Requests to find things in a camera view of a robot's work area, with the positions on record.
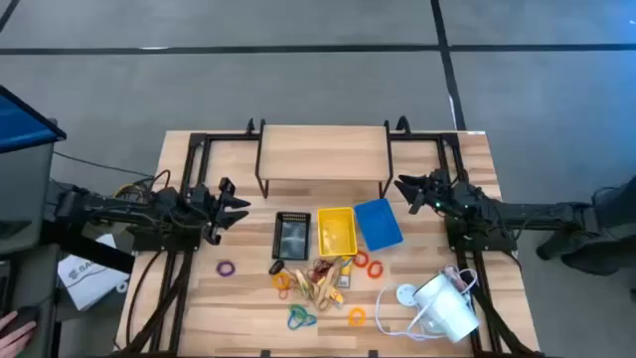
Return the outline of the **yellow plastic basket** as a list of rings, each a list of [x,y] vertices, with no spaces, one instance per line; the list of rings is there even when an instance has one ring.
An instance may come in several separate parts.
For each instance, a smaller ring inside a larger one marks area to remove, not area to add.
[[[358,252],[355,216],[351,207],[319,209],[317,231],[321,257],[351,257]]]

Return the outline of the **black computer mouse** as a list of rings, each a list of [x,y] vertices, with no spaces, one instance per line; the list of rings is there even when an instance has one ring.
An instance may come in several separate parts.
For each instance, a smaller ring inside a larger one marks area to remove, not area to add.
[[[38,306],[23,306],[17,309],[17,315],[0,330],[0,338],[4,338],[29,322],[38,322],[40,310]]]

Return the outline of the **green rubber band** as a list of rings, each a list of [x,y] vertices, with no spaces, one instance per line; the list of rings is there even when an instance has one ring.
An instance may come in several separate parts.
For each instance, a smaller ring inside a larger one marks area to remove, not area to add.
[[[290,330],[296,330],[302,326],[307,326],[309,323],[309,314],[303,306],[298,304],[291,304],[289,306],[289,318],[287,320],[287,327]]]

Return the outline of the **computer monitor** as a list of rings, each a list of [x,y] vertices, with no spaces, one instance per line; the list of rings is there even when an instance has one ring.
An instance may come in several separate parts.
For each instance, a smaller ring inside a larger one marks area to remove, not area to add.
[[[0,85],[0,256],[39,244],[53,147],[67,137]]]

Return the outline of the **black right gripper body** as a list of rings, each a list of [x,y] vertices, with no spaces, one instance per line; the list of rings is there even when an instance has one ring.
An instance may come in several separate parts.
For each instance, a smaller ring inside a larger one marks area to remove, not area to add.
[[[452,199],[452,188],[449,173],[444,169],[435,169],[428,175],[428,186],[420,188],[423,194],[421,204],[410,205],[409,212],[417,214],[419,209],[426,205],[435,213],[443,213],[446,215],[454,215],[455,207]]]

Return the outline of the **white round puck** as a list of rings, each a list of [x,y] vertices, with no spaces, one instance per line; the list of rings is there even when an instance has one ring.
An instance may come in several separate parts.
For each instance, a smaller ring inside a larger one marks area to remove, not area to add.
[[[396,298],[399,304],[406,307],[417,306],[417,302],[414,299],[416,287],[412,284],[401,284],[396,289]]]

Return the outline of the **wooden shelf riser black legs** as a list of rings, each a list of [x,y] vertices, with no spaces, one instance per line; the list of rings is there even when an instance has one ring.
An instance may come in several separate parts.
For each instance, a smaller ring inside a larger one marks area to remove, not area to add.
[[[376,182],[387,195],[394,178],[390,123],[259,125],[254,176],[264,198],[270,181]]]

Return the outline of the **person's hand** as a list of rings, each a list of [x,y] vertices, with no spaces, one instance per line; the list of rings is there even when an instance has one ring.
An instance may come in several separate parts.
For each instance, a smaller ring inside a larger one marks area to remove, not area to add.
[[[17,320],[18,312],[11,311],[0,319],[0,358],[16,358],[28,345],[37,322],[34,320],[22,323],[13,331],[2,335],[7,327]]]

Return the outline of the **black plastic basket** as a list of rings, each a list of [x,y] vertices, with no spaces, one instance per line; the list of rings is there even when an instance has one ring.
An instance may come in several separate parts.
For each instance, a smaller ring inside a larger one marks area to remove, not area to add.
[[[307,261],[311,215],[299,212],[277,212],[274,224],[272,257],[282,261]]]

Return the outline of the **black metal table frame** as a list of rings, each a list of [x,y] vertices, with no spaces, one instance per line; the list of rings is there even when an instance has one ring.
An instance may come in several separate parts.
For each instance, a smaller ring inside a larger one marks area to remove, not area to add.
[[[449,247],[443,220],[429,208],[417,215],[395,187],[400,174],[422,175],[442,162],[463,164],[486,193],[500,193],[487,137],[462,131],[413,131],[391,128],[394,178],[385,196],[397,217],[403,242],[373,253],[384,266],[380,278],[361,269],[353,272],[345,303],[318,316],[310,327],[290,330],[288,306],[300,302],[291,293],[280,299],[269,276],[275,215],[279,211],[316,213],[321,208],[351,207],[379,196],[376,182],[270,181],[264,198],[254,176],[259,126],[241,131],[170,131],[158,167],[169,170],[170,184],[203,183],[216,189],[223,177],[236,194],[250,202],[248,215],[223,233],[218,245],[201,244],[194,253],[185,305],[171,306],[164,318],[159,345],[168,348],[172,336],[180,357],[469,357],[472,341],[445,339],[415,342],[395,336],[411,315],[388,295],[393,282],[421,283],[456,255]],[[221,277],[219,262],[230,261],[236,272]],[[348,324],[353,307],[366,310],[363,326]]]

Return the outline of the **thin red rubber band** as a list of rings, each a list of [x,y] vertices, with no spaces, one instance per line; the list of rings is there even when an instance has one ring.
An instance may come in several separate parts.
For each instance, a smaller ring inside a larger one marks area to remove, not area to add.
[[[322,278],[324,278],[329,269],[333,266],[333,263],[330,261],[325,261],[322,259],[316,259],[312,266],[305,273],[306,277],[314,283],[318,283]]]

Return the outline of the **blue plastic basket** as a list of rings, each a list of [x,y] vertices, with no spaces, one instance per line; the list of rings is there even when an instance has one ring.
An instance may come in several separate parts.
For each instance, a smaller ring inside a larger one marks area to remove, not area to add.
[[[396,216],[386,198],[372,200],[354,207],[355,216],[371,252],[403,242]]]

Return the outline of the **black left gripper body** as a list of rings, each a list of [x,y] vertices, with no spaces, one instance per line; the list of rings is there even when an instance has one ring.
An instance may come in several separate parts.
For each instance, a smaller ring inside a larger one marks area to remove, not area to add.
[[[202,238],[209,244],[221,242],[220,229],[224,229],[223,211],[226,211],[226,197],[232,195],[236,187],[229,177],[223,177],[219,189],[219,197],[214,196],[204,184],[198,184],[188,192],[190,206],[202,213],[205,218],[206,225]]]

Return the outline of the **white cylindrical device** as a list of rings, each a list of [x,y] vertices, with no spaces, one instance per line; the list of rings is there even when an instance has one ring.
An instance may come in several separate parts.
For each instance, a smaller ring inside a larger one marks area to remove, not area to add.
[[[425,316],[453,343],[479,327],[479,320],[468,301],[445,273],[419,287],[412,298],[420,307],[417,319]]]

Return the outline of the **blue rubber band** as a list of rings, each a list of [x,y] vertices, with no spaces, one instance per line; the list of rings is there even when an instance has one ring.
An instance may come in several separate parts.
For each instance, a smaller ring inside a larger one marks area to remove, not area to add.
[[[297,330],[301,327],[309,327],[317,323],[317,317],[305,311],[292,310],[287,320],[287,327],[290,330]]]

